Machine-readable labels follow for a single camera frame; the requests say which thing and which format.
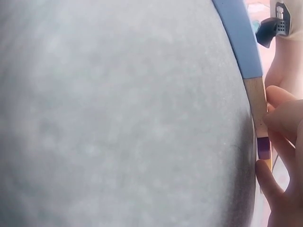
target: gray fabric surface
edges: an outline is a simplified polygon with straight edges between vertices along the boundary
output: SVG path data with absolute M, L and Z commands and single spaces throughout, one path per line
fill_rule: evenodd
M 210 0 L 0 0 L 0 226 L 247 226 L 249 103 Z

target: skin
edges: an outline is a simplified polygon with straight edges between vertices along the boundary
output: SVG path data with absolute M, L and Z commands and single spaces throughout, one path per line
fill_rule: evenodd
M 268 227 L 303 226 L 303 100 L 276 86 L 266 89 L 269 113 L 264 117 L 268 135 L 290 176 L 284 192 L 263 160 L 256 175 L 270 205 Z
M 276 53 L 265 78 L 265 87 L 281 87 L 303 98 L 303 42 L 276 37 Z

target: blue edge trim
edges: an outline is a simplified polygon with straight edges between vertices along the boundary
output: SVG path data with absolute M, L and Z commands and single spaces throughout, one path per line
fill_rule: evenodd
M 262 77 L 255 33 L 243 0 L 213 0 L 243 79 Z

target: yellow tip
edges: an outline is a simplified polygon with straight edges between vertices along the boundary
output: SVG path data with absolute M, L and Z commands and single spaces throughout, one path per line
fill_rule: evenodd
M 270 171 L 273 171 L 273 161 L 272 161 L 272 159 L 265 159 L 264 161 L 266 162 L 266 164 L 269 167 Z

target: black object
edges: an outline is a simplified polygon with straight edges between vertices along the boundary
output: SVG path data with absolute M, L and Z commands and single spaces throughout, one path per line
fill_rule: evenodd
M 270 17 L 261 22 L 256 32 L 257 42 L 262 46 L 269 48 L 273 38 L 277 35 L 288 36 L 290 30 L 290 14 L 283 3 L 277 3 L 276 9 L 282 10 L 283 18 L 280 18 L 279 12 L 276 10 L 276 17 Z

